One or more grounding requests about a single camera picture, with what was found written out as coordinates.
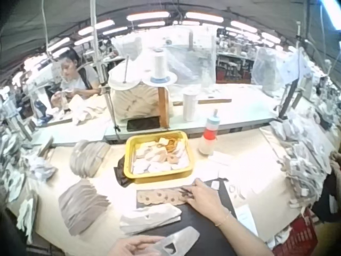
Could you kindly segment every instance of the glue bottle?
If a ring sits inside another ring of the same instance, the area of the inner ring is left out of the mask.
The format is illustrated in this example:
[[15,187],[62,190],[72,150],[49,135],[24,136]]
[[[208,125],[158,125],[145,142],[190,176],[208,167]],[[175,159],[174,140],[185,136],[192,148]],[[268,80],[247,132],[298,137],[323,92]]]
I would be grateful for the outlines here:
[[217,133],[220,124],[217,113],[218,109],[215,109],[213,116],[207,119],[205,131],[199,141],[198,149],[204,155],[211,155],[217,142]]

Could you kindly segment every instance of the thread spool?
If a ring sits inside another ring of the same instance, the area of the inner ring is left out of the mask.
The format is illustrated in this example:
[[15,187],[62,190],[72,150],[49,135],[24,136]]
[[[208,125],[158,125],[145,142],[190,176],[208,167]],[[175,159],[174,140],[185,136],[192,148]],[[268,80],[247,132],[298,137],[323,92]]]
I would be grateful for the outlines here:
[[168,76],[168,67],[166,55],[163,50],[154,50],[154,56],[152,58],[152,76],[151,81],[153,83],[166,83],[170,80]]
[[195,119],[198,105],[198,94],[198,90],[190,87],[183,90],[183,119],[186,122],[192,122]]

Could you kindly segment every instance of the red basket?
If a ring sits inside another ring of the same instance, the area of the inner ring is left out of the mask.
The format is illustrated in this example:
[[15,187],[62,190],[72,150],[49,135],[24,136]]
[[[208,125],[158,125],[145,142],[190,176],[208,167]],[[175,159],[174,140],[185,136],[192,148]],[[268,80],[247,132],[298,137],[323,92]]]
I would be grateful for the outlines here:
[[318,238],[309,209],[304,216],[298,217],[290,226],[293,228],[284,244],[276,246],[272,251],[276,256],[310,256],[314,251]]

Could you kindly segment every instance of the black mat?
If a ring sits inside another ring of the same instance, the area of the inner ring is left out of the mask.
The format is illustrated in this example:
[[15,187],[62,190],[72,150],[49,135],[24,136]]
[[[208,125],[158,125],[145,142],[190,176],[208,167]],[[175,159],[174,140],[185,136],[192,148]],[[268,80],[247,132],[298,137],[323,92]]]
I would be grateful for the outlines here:
[[[220,182],[219,197],[222,204],[231,211],[231,214],[236,217],[234,208],[232,206],[230,196],[226,191],[224,182],[222,179],[217,179]],[[208,186],[211,185],[211,181],[205,182]],[[137,203],[137,207],[145,207],[144,204]],[[203,217],[200,213],[194,210],[190,205],[184,204],[177,206],[181,211],[181,221],[171,223],[159,228],[145,231],[141,234],[154,235],[154,236],[169,236],[173,233],[180,231],[181,229],[192,226],[199,233],[200,237],[186,256],[236,256],[232,246],[227,241],[221,231],[214,226],[214,224]]]

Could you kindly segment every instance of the ceiling light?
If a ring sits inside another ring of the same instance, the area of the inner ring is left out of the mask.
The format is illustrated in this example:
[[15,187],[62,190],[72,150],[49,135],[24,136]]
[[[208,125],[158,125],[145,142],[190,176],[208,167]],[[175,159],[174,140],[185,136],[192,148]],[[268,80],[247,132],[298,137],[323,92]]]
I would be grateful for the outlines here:
[[276,48],[277,51],[280,51],[280,52],[283,51],[283,47],[280,46],[280,45],[276,45],[275,48]]
[[279,44],[279,43],[281,42],[281,39],[279,39],[278,37],[275,37],[275,36],[270,35],[270,34],[265,33],[265,32],[262,33],[262,36],[263,36],[265,39],[270,40],[270,41],[272,41],[272,42],[274,42],[274,43],[276,43],[276,44]]
[[191,20],[184,20],[181,23],[182,25],[187,25],[187,26],[198,26],[200,25],[199,21],[191,21]]
[[273,47],[275,45],[274,43],[269,42],[269,41],[267,41],[265,39],[262,40],[262,43],[266,44],[268,47]]
[[226,29],[227,31],[232,31],[232,32],[235,32],[235,33],[238,33],[238,34],[243,34],[243,31],[238,30],[238,29],[235,29],[235,28],[226,27],[225,29]]
[[289,46],[289,47],[288,47],[288,50],[291,51],[291,52],[296,52],[296,48],[293,47],[293,46]]
[[246,25],[246,24],[244,24],[244,23],[235,21],[235,20],[231,21],[231,25],[234,26],[234,27],[236,27],[236,28],[240,28],[240,29],[242,29],[242,30],[249,31],[249,32],[251,32],[251,33],[256,33],[256,32],[257,32],[257,29],[256,29],[256,28],[251,27],[251,26],[249,26],[249,25]]
[[341,7],[336,0],[321,0],[336,30],[341,30]]
[[58,47],[62,46],[63,44],[68,43],[69,41],[70,41],[70,37],[63,38],[63,39],[60,40],[59,42],[57,42],[57,43],[51,45],[50,47],[47,47],[47,50],[48,50],[49,52],[51,52],[51,51],[57,49]]
[[206,27],[212,27],[212,28],[224,28],[223,26],[213,25],[213,24],[208,24],[208,23],[203,23],[202,25]]
[[120,32],[120,31],[123,31],[123,30],[126,30],[126,29],[128,29],[128,27],[114,28],[112,30],[108,30],[108,31],[103,32],[103,34],[104,35],[109,35],[109,34]]
[[86,42],[89,42],[89,41],[91,41],[91,40],[93,40],[93,39],[94,39],[93,36],[88,36],[88,37],[85,37],[85,38],[83,38],[83,39],[81,39],[81,40],[75,41],[75,45],[81,45],[81,44],[84,44],[84,43],[86,43]]
[[135,21],[135,20],[167,18],[167,17],[169,17],[169,12],[146,12],[146,13],[128,15],[127,20]]
[[138,24],[138,27],[153,27],[153,26],[164,26],[164,21],[148,22],[143,24]]
[[251,41],[258,41],[259,39],[261,39],[260,36],[255,35],[255,34],[252,34],[252,33],[250,33],[250,32],[244,32],[244,35],[245,35],[248,39],[250,39]]
[[62,53],[65,53],[65,52],[68,51],[68,50],[70,50],[70,48],[64,47],[64,48],[62,48],[62,49],[60,49],[60,50],[54,52],[54,53],[52,54],[52,56],[53,56],[54,58],[58,58]]
[[198,12],[188,12],[186,13],[186,17],[190,19],[209,20],[218,23],[222,23],[224,21],[223,17]]
[[[106,28],[106,27],[112,26],[114,24],[115,24],[115,22],[113,20],[106,20],[106,21],[102,21],[102,22],[97,23],[95,25],[95,28],[96,29],[102,29],[102,28]],[[92,31],[93,31],[93,27],[86,27],[86,28],[83,28],[80,31],[78,31],[78,34],[80,36],[84,36],[86,34],[91,33]]]

